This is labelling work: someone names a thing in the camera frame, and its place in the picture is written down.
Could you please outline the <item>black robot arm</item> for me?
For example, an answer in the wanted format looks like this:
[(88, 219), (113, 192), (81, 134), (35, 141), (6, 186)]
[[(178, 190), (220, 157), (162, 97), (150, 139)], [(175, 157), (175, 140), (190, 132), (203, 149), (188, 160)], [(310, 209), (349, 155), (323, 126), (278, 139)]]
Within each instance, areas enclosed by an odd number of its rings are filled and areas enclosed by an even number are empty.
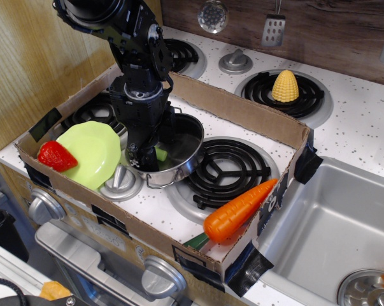
[(109, 43), (122, 75), (109, 88), (117, 120), (128, 132), (131, 166), (158, 171), (156, 144), (174, 138), (173, 55), (144, 1), (54, 1), (58, 17), (76, 31)]

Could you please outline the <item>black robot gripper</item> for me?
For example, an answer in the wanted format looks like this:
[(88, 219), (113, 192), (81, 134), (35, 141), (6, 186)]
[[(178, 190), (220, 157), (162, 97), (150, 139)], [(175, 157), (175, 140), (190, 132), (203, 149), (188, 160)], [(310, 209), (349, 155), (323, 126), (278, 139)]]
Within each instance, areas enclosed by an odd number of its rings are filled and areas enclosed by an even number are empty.
[(110, 85), (110, 98), (117, 121), (128, 132), (127, 160), (140, 171), (158, 171), (157, 142), (174, 142), (176, 115), (168, 101), (173, 82), (163, 88), (157, 82), (149, 91), (131, 90), (124, 77), (116, 78)]

